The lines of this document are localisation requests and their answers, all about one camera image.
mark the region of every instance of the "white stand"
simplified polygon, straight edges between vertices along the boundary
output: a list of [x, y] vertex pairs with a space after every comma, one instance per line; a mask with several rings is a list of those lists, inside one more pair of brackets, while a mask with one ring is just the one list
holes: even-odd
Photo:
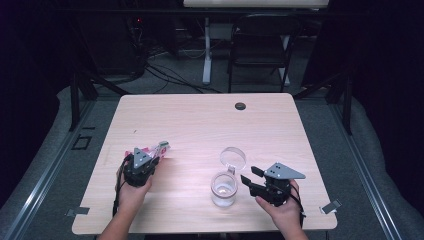
[[[283, 36], [283, 46], [284, 49], [287, 49], [287, 44], [289, 43], [289, 37], [288, 36]], [[283, 76], [284, 76], [284, 72], [286, 71], [285, 68], [279, 68], [278, 72], [280, 73], [280, 81], [283, 81]], [[286, 76], [286, 81], [284, 82], [284, 87], [288, 87], [290, 86], [290, 79], [289, 79], [289, 75]]]
[[209, 18], [205, 18], [205, 65], [203, 67], [203, 84], [211, 83], [211, 38], [209, 34]]

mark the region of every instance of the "gray carpet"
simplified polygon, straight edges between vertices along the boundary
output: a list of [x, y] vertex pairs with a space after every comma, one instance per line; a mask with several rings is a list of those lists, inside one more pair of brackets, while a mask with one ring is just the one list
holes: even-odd
[[[312, 47], [313, 41], [309, 39], [302, 39], [298, 43], [289, 73], [291, 84], [290, 87], [286, 88], [286, 92], [294, 94], [301, 90], [300, 82]], [[190, 57], [182, 53], [179, 59], [176, 59], [168, 54], [162, 54], [149, 59], [149, 63], [169, 75], [176, 76], [169, 70], [172, 69], [190, 83], [202, 86], [204, 56], [192, 58], [199, 56], [200, 51], [186, 51], [186, 53], [190, 54]], [[227, 54], [226, 43], [219, 43], [214, 49], [212, 83], [207, 87], [226, 92], [228, 79], [226, 74]], [[253, 73], [237, 69], [236, 79], [244, 78], [247, 75], [253, 76], [252, 79], [263, 77], [270, 83], [278, 81], [277, 74], [270, 77], [267, 73], [269, 71]], [[108, 79], [111, 81], [120, 80], [117, 77]], [[158, 93], [162, 94], [197, 93], [191, 87], [166, 84], [164, 80], [159, 80], [149, 72], [135, 81], [119, 86], [137, 94], [154, 94], [158, 90]], [[76, 136], [91, 137], [89, 145], [85, 150], [69, 150], [66, 152], [64, 155], [65, 161], [60, 166], [60, 171], [55, 177], [54, 183], [27, 229], [25, 229], [22, 239], [92, 239], [92, 236], [74, 235], [71, 231], [74, 218], [65, 216], [65, 213], [68, 209], [79, 206], [81, 202], [119, 100], [118, 96], [110, 90], [102, 86], [96, 87], [100, 97], [92, 108], [88, 108], [91, 109], [88, 118], [81, 123], [80, 128], [75, 133]], [[253, 85], [240, 85], [235, 87], [234, 91], [278, 92], [279, 86], [257, 88]], [[338, 226], [329, 231], [330, 239], [387, 239], [355, 170], [353, 154], [337, 125], [339, 120], [334, 118], [330, 106], [322, 98], [325, 91], [321, 90], [313, 94], [312, 98], [308, 100], [299, 100], [296, 105], [330, 199], [339, 199], [343, 204], [336, 214]], [[55, 160], [62, 143], [67, 139], [67, 130], [70, 126], [69, 89], [65, 89], [58, 96], [61, 99], [61, 109], [52, 130], [27, 174], [0, 211], [1, 239], [10, 230], [19, 211], [37, 184], [37, 180], [50, 161]], [[91, 105], [82, 101], [81, 106]], [[403, 200], [393, 182], [385, 173], [384, 158], [378, 139], [366, 118], [366, 114], [356, 101], [353, 103], [352, 130], [353, 138], [357, 142], [358, 148], [364, 156], [373, 179], [386, 200], [394, 222], [399, 227], [403, 238], [422, 239], [424, 237], [423, 219]], [[84, 146], [84, 140], [80, 140], [75, 145], [77, 148], [81, 146]], [[310, 239], [325, 239], [326, 235], [324, 231], [308, 231], [307, 234]], [[132, 234], [130, 239], [143, 239], [143, 236]]]

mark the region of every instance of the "transparent cup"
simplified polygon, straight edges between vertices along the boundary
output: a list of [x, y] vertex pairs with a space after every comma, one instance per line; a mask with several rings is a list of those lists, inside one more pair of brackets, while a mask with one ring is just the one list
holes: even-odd
[[222, 151], [220, 160], [228, 170], [219, 172], [212, 178], [212, 201], [218, 207], [228, 207], [236, 200], [235, 170], [242, 170], [246, 166], [246, 156], [240, 149], [228, 147]]

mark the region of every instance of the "table top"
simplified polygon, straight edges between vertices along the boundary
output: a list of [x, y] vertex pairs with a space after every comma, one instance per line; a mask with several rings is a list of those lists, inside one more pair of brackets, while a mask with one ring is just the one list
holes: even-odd
[[326, 8], [329, 0], [184, 0], [185, 7]]
[[[246, 109], [237, 110], [242, 102]], [[112, 218], [116, 171], [124, 153], [168, 141], [171, 148], [157, 166], [153, 186], [131, 225], [132, 233], [212, 233], [277, 230], [271, 218], [241, 184], [265, 179], [251, 166], [267, 169], [275, 162], [297, 170], [307, 217], [304, 229], [332, 229], [334, 213], [319, 207], [330, 202], [293, 98], [285, 93], [127, 95], [121, 98], [77, 215], [75, 234], [98, 234]], [[239, 187], [227, 208], [211, 200], [211, 179], [226, 171], [219, 156], [226, 147], [246, 154], [236, 171]]]

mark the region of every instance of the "wire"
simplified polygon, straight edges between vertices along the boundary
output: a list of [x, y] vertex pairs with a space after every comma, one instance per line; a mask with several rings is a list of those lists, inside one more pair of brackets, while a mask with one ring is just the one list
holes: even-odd
[[290, 186], [296, 191], [296, 193], [297, 193], [297, 196], [298, 196], [298, 198], [297, 197], [295, 197], [295, 196], [293, 196], [293, 194], [291, 194], [291, 193], [287, 193], [285, 190], [283, 190], [283, 189], [281, 189], [281, 188], [279, 188], [279, 187], [277, 187], [277, 186], [275, 186], [275, 185], [273, 185], [273, 184], [270, 184], [272, 187], [274, 187], [274, 188], [276, 188], [277, 190], [280, 190], [280, 191], [282, 191], [282, 192], [284, 192], [285, 194], [287, 194], [288, 196], [290, 196], [296, 203], [297, 203], [297, 205], [299, 205], [299, 207], [300, 207], [300, 213], [301, 213], [301, 215], [303, 216], [303, 217], [306, 217], [306, 215], [305, 215], [305, 211], [303, 210], [303, 206], [302, 206], [302, 203], [301, 203], [301, 201], [300, 201], [300, 194], [299, 194], [299, 191], [293, 186], [293, 185], [291, 185], [290, 184]]
[[[191, 59], [196, 59], [196, 58], [199, 58], [199, 57], [201, 57], [201, 56], [203, 56], [203, 55], [205, 55], [205, 53], [206, 53], [206, 50], [205, 49], [199, 49], [199, 50], [185, 50], [185, 49], [181, 49], [181, 51], [184, 53], [184, 55], [186, 55], [187, 57], [189, 57], [189, 58], [191, 58]], [[191, 52], [191, 51], [202, 51], [202, 53], [200, 53], [200, 55], [197, 55], [197, 56], [190, 56], [189, 54], [187, 54], [187, 52]]]
[[124, 83], [133, 82], [133, 81], [137, 80], [138, 78], [140, 78], [142, 75], [143, 74], [141, 74], [141, 73], [134, 73], [134, 74], [132, 74], [129, 77], [124, 78], [124, 79], [108, 80], [108, 81], [115, 84], [115, 85], [120, 85], [120, 84], [124, 84]]
[[170, 81], [170, 80], [169, 80], [169, 78], [168, 78], [168, 81], [165, 81], [165, 85], [164, 85], [163, 87], [159, 88], [158, 90], [154, 91], [154, 92], [153, 92], [153, 94], [158, 93], [158, 92], [162, 91], [163, 89], [165, 89], [165, 88], [166, 88], [166, 86], [168, 86], [169, 81]]
[[116, 212], [118, 211], [119, 192], [121, 191], [122, 186], [124, 186], [124, 184], [126, 183], [126, 181], [124, 181], [121, 184], [121, 176], [122, 176], [122, 172], [124, 171], [124, 165], [125, 165], [125, 162], [127, 162], [131, 156], [132, 156], [132, 154], [129, 154], [128, 156], [126, 156], [124, 158], [124, 160], [122, 161], [121, 167], [119, 167], [119, 173], [118, 173], [118, 176], [116, 178], [116, 191], [115, 191], [116, 195], [115, 195], [115, 201], [113, 201], [112, 217], [115, 216]]
[[197, 25], [199, 26], [200, 31], [202, 31], [203, 35], [205, 35], [205, 31], [203, 30], [203, 27], [202, 27], [202, 25], [200, 24], [199, 19], [196, 19], [196, 23], [197, 23]]
[[[159, 68], [164, 68], [164, 69], [166, 69], [166, 70], [168, 70], [168, 71], [170, 71], [170, 72], [172, 72], [173, 74], [175, 74], [178, 78], [176, 78], [176, 77], [174, 77], [174, 76], [170, 76], [170, 75], [168, 75], [166, 72], [164, 72], [164, 71], [162, 71], [161, 69], [159, 69]], [[148, 72], [150, 72], [153, 76], [155, 76], [155, 77], [157, 77], [157, 78], [159, 78], [159, 79], [162, 79], [162, 80], [164, 80], [164, 81], [167, 81], [167, 82], [169, 82], [169, 83], [173, 83], [173, 84], [178, 84], [178, 85], [183, 85], [183, 86], [188, 86], [188, 87], [191, 87], [191, 88], [193, 88], [195, 91], [197, 91], [197, 92], [199, 92], [199, 93], [203, 93], [202, 92], [202, 90], [207, 90], [207, 91], [212, 91], [212, 92], [216, 92], [216, 93], [221, 93], [221, 92], [219, 92], [218, 90], [215, 90], [215, 89], [213, 89], [213, 88], [209, 88], [209, 87], [203, 87], [203, 86], [198, 86], [198, 85], [195, 85], [195, 84], [192, 84], [192, 83], [190, 83], [190, 82], [188, 82], [187, 80], [185, 80], [182, 76], [180, 76], [178, 73], [176, 73], [174, 70], [172, 70], [172, 69], [170, 69], [170, 68], [167, 68], [167, 67], [164, 67], [164, 66], [161, 66], [161, 65], [158, 65], [158, 64], [149, 64], [149, 63], [147, 63], [147, 65], [146, 65], [146, 71], [148, 71]], [[164, 79], [163, 77], [161, 77], [161, 76], [159, 76], [158, 74], [161, 74], [161, 75], [163, 75], [163, 76], [166, 76], [167, 77], [167, 79]]]

